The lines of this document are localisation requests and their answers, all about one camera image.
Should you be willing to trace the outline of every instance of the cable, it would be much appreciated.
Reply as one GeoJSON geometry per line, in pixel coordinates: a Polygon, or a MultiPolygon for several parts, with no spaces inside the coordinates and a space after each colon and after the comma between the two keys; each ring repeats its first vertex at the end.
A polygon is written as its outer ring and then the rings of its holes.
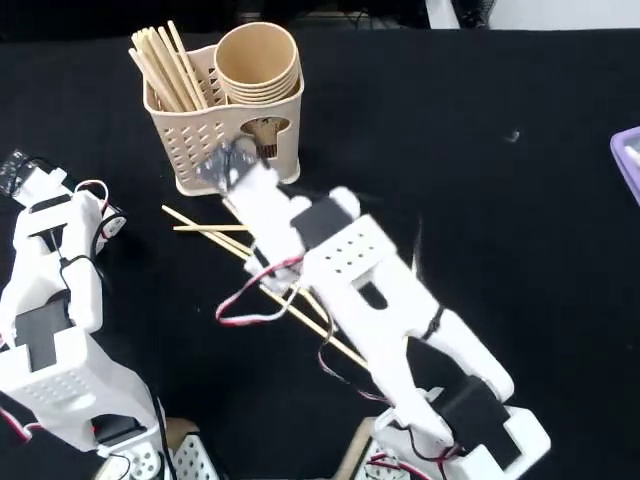
{"type": "Polygon", "coordinates": [[[386,398],[384,398],[384,397],[382,397],[380,395],[375,395],[373,393],[369,393],[369,392],[367,392],[365,390],[361,390],[360,388],[356,387],[353,383],[351,383],[349,380],[347,380],[342,375],[340,375],[338,372],[336,372],[331,367],[329,367],[329,365],[327,365],[327,362],[324,360],[323,352],[324,352],[324,348],[329,344],[329,342],[331,341],[331,338],[336,333],[336,322],[333,319],[333,316],[331,315],[329,310],[327,310],[327,308],[324,307],[324,305],[323,305],[323,308],[324,308],[325,312],[327,312],[327,316],[329,317],[329,330],[327,331],[326,337],[324,338],[324,340],[320,344],[320,347],[318,348],[317,357],[318,357],[318,363],[320,364],[320,368],[322,368],[322,370],[325,373],[328,373],[332,377],[337,378],[338,380],[340,380],[345,385],[349,385],[350,387],[354,388],[360,394],[360,396],[366,398],[367,400],[373,400],[373,401],[376,401],[376,402],[382,402],[382,403],[384,403],[386,405],[389,405],[389,401],[386,398]]]}
{"type": "Polygon", "coordinates": [[[122,474],[122,476],[118,479],[118,480],[124,480],[127,475],[129,475],[129,472],[131,471],[131,460],[129,459],[129,457],[125,457],[124,455],[119,455],[117,453],[111,453],[109,454],[110,457],[116,457],[116,458],[124,458],[127,461],[127,471],[124,472],[122,474]]]}
{"type": "Polygon", "coordinates": [[[33,438],[32,429],[42,428],[39,423],[28,423],[22,425],[20,421],[4,408],[0,407],[0,416],[4,417],[13,431],[25,442],[28,443],[33,438]]]}
{"type": "Polygon", "coordinates": [[[298,294],[298,291],[300,290],[299,286],[296,286],[293,288],[291,295],[289,296],[289,298],[287,299],[286,303],[282,306],[282,308],[280,310],[278,310],[276,313],[271,314],[271,315],[259,315],[259,314],[251,314],[251,315],[240,315],[237,317],[223,317],[222,314],[225,312],[225,310],[227,310],[231,305],[233,305],[233,303],[236,302],[236,300],[238,300],[238,298],[240,298],[240,296],[247,291],[247,289],[249,289],[252,285],[256,284],[257,282],[259,282],[261,279],[263,279],[264,277],[266,277],[267,275],[270,275],[278,270],[281,270],[283,268],[288,268],[291,267],[297,263],[300,263],[303,260],[304,256],[297,256],[297,257],[292,257],[292,258],[288,258],[280,263],[277,263],[275,265],[270,265],[267,268],[265,268],[264,270],[262,270],[260,273],[258,273],[257,275],[253,276],[252,278],[250,278],[236,293],[234,293],[233,295],[231,295],[229,298],[227,298],[224,302],[222,302],[218,308],[216,309],[216,313],[215,313],[215,318],[218,322],[220,322],[222,325],[225,326],[231,326],[231,327],[240,327],[240,326],[245,326],[245,325],[250,325],[253,323],[259,323],[259,322],[270,322],[273,320],[277,320],[278,318],[282,317],[285,312],[287,311],[287,309],[289,308],[289,306],[291,305],[291,303],[293,302],[293,299],[296,297],[296,295],[298,294]]]}
{"type": "Polygon", "coordinates": [[[102,207],[100,208],[100,211],[104,214],[105,210],[109,206],[109,187],[107,187],[107,184],[102,180],[99,180],[97,178],[83,180],[76,185],[76,188],[73,189],[73,193],[78,193],[81,188],[88,187],[89,185],[100,185],[104,190],[104,198],[102,199],[102,207]]]}
{"type": "Polygon", "coordinates": [[[115,220],[116,218],[124,218],[126,220],[127,216],[124,213],[116,212],[113,215],[102,220],[98,225],[98,228],[96,229],[96,232],[93,235],[93,239],[91,240],[91,253],[89,256],[92,259],[96,258],[96,255],[97,255],[96,251],[98,249],[98,239],[100,238],[100,235],[102,235],[102,237],[105,240],[109,240],[109,238],[111,238],[111,237],[107,237],[106,233],[104,232],[104,227],[106,227],[112,220],[115,220]]]}
{"type": "Polygon", "coordinates": [[[169,444],[167,443],[167,432],[164,428],[164,415],[162,415],[162,409],[160,408],[160,399],[152,393],[151,401],[153,402],[153,409],[156,413],[156,418],[158,419],[160,438],[162,440],[162,454],[164,455],[165,461],[167,462],[167,467],[169,467],[171,479],[178,480],[178,473],[176,472],[176,467],[174,467],[173,465],[171,454],[169,452],[169,444]]]}
{"type": "Polygon", "coordinates": [[[369,460],[367,462],[367,465],[372,465],[372,466],[381,467],[381,468],[388,468],[390,470],[404,470],[405,472],[409,472],[409,474],[411,474],[411,475],[415,475],[416,477],[420,478],[421,480],[430,480],[429,477],[427,477],[424,473],[422,473],[416,467],[414,467],[413,465],[411,465],[411,464],[409,464],[407,462],[402,462],[400,460],[396,461],[395,464],[394,463],[381,462],[379,460],[369,460]]]}
{"type": "Polygon", "coordinates": [[[62,256],[62,253],[60,252],[60,247],[58,247],[58,242],[56,242],[56,236],[53,234],[53,230],[49,230],[49,236],[51,237],[51,241],[53,242],[53,246],[56,249],[56,252],[58,252],[58,257],[60,257],[60,278],[62,279],[62,282],[64,283],[64,286],[67,288],[67,290],[71,291],[71,288],[69,288],[69,284],[67,283],[67,280],[64,278],[64,274],[62,273],[62,271],[64,270],[64,266],[63,266],[63,261],[64,261],[64,257],[62,256]]]}

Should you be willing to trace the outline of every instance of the chopstick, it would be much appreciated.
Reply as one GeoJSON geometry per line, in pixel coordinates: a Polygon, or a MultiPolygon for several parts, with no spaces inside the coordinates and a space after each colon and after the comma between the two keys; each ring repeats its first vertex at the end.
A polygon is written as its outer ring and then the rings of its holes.
{"type": "MultiPolygon", "coordinates": [[[[180,221],[180,222],[182,222],[182,223],[184,223],[186,225],[198,226],[198,224],[196,222],[194,222],[193,220],[191,220],[190,218],[185,217],[181,213],[178,213],[176,210],[173,210],[172,208],[167,207],[166,205],[162,205],[162,210],[164,212],[168,213],[169,215],[171,215],[176,220],[178,220],[178,221],[180,221]]],[[[246,260],[249,257],[248,253],[244,253],[244,252],[240,251],[239,249],[235,248],[234,246],[232,246],[230,243],[227,243],[229,240],[232,240],[232,239],[230,237],[228,237],[227,235],[225,235],[224,233],[217,233],[216,232],[216,234],[214,234],[214,233],[211,233],[211,232],[203,232],[203,231],[201,231],[200,234],[204,235],[205,237],[207,237],[212,242],[215,242],[216,244],[220,245],[224,249],[228,250],[229,252],[233,253],[234,255],[236,255],[237,257],[239,257],[239,258],[241,258],[243,260],[246,260]]],[[[264,294],[266,294],[267,296],[272,298],[274,301],[278,302],[280,305],[284,305],[286,303],[286,301],[282,297],[280,297],[279,295],[276,295],[271,290],[266,288],[264,285],[260,286],[260,290],[264,294]]],[[[322,338],[327,338],[328,332],[325,329],[323,329],[322,327],[320,327],[318,324],[316,324],[313,320],[311,320],[307,315],[305,315],[300,310],[298,310],[296,307],[290,305],[287,308],[287,311],[289,311],[295,318],[297,318],[304,325],[306,325],[311,330],[316,332],[322,338]]],[[[336,349],[338,349],[340,352],[345,354],[348,358],[353,360],[355,363],[360,365],[362,368],[365,368],[365,369],[368,368],[367,367],[367,362],[361,356],[359,356],[356,352],[354,352],[352,349],[350,349],[347,345],[342,343],[337,338],[330,337],[329,338],[329,343],[331,345],[333,345],[336,349]]]]}
{"type": "Polygon", "coordinates": [[[178,94],[178,98],[182,103],[182,106],[184,107],[184,111],[188,112],[194,110],[195,106],[191,102],[189,95],[187,95],[187,92],[182,83],[182,79],[180,78],[180,74],[176,70],[173,61],[171,60],[170,54],[167,51],[164,43],[158,36],[158,32],[156,32],[156,29],[148,28],[146,30],[146,37],[149,41],[149,44],[151,45],[151,48],[155,52],[156,57],[158,57],[162,68],[169,77],[169,81],[173,86],[173,90],[178,94]]]}
{"type": "Polygon", "coordinates": [[[193,71],[193,67],[191,66],[191,62],[189,61],[189,57],[187,57],[187,52],[184,49],[184,45],[182,44],[182,39],[180,38],[180,34],[176,29],[172,20],[167,22],[167,26],[169,27],[169,32],[171,32],[171,37],[173,38],[173,42],[176,44],[178,49],[178,54],[182,63],[184,64],[184,68],[187,71],[187,75],[189,76],[189,80],[191,80],[191,85],[196,92],[196,96],[198,97],[198,101],[200,102],[200,108],[207,108],[207,101],[202,94],[202,90],[200,89],[200,85],[198,85],[198,80],[196,78],[196,74],[193,71]]]}
{"type": "Polygon", "coordinates": [[[189,94],[191,103],[194,105],[194,108],[198,110],[198,107],[196,105],[200,105],[200,101],[198,100],[198,96],[196,95],[196,92],[193,89],[193,85],[191,85],[191,80],[189,80],[189,77],[187,77],[187,72],[182,66],[182,62],[178,58],[178,54],[176,53],[176,51],[173,48],[173,45],[171,44],[171,40],[169,39],[169,35],[167,35],[167,31],[164,29],[164,27],[158,27],[158,33],[160,34],[160,38],[162,39],[162,42],[164,43],[164,46],[167,49],[169,56],[171,57],[171,61],[173,62],[173,65],[175,66],[176,70],[178,71],[178,74],[180,75],[180,79],[182,80],[182,85],[184,86],[185,90],[189,94]]]}
{"type": "Polygon", "coordinates": [[[131,58],[142,72],[143,77],[156,91],[162,103],[174,112],[182,111],[180,106],[177,104],[177,100],[167,90],[164,81],[158,76],[156,70],[154,70],[154,67],[151,65],[151,61],[147,55],[143,51],[136,51],[133,48],[129,49],[129,55],[131,55],[131,58]]]}
{"type": "Polygon", "coordinates": [[[169,21],[169,30],[176,44],[174,49],[163,27],[143,28],[131,35],[136,47],[131,58],[145,80],[156,91],[165,110],[191,112],[207,108],[207,100],[198,84],[196,72],[184,49],[180,34],[169,21]]]}
{"type": "Polygon", "coordinates": [[[174,232],[246,232],[246,225],[179,225],[173,227],[174,232]]]}

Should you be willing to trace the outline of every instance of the black table surface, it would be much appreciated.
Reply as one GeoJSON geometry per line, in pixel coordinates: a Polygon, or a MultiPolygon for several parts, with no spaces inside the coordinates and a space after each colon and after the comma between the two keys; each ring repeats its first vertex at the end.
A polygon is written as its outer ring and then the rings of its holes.
{"type": "MultiPolygon", "coordinates": [[[[360,192],[403,253],[420,212],[429,288],[509,370],[512,403],[552,438],[526,478],[632,478],[640,210],[609,140],[640,123],[640,31],[296,38],[307,82],[296,185],[360,192]]],[[[0,45],[0,152],[20,147],[102,178],[128,212],[99,261],[110,286],[96,338],[159,389],[169,415],[197,422],[236,477],[332,475],[381,407],[323,374],[319,337],[293,319],[215,325],[215,306],[246,277],[204,237],[172,232],[160,204],[203,222],[230,217],[215,197],[176,191],[128,44],[0,45]]],[[[3,283],[18,211],[0,201],[3,283]]],[[[256,294],[243,308],[273,306],[256,294]]],[[[410,345],[409,356],[422,386],[451,375],[426,348],[410,345]]],[[[98,464],[46,433],[0,456],[3,478],[89,478],[98,464]]]]}

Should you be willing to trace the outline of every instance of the robotic arm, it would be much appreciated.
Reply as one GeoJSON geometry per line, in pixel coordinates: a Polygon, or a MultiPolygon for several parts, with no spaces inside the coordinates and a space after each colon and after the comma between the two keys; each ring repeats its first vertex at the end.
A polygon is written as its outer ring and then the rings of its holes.
{"type": "Polygon", "coordinates": [[[26,207],[0,299],[0,332],[10,347],[0,353],[0,390],[73,447],[124,455],[136,465],[134,478],[155,478],[164,474],[161,407],[90,335],[102,326],[93,256],[125,220],[106,198],[69,189],[65,178],[21,152],[0,166],[0,190],[26,207]]]}
{"type": "Polygon", "coordinates": [[[294,283],[309,288],[366,359],[393,405],[373,432],[386,450],[435,477],[430,459],[456,445],[463,454],[447,463],[451,480],[513,480],[550,448],[530,411],[503,405],[514,391],[506,370],[415,278],[349,190],[336,188],[313,204],[289,199],[274,170],[229,146],[214,151],[197,173],[226,195],[254,235],[249,273],[303,257],[301,268],[277,270],[263,282],[279,293],[294,283]],[[383,305],[370,300],[372,292],[383,305]],[[425,395],[409,369],[407,336],[455,360],[465,381],[425,395]]]}

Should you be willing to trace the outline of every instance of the beige plastic utensil holder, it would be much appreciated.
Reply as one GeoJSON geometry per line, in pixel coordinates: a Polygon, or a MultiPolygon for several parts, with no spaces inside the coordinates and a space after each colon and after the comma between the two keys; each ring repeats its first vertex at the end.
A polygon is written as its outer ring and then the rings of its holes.
{"type": "Polygon", "coordinates": [[[289,98],[267,105],[228,105],[213,66],[215,50],[216,45],[211,45],[187,52],[207,104],[213,105],[205,110],[166,112],[153,89],[144,82],[144,107],[153,119],[173,166],[178,191],[187,196],[219,193],[196,177],[195,167],[223,140],[233,140],[243,134],[243,125],[252,120],[273,117],[288,120],[288,126],[278,132],[276,156],[268,158],[269,164],[276,169],[281,182],[295,182],[300,175],[298,139],[300,106],[304,91],[302,70],[299,89],[289,98]]]}

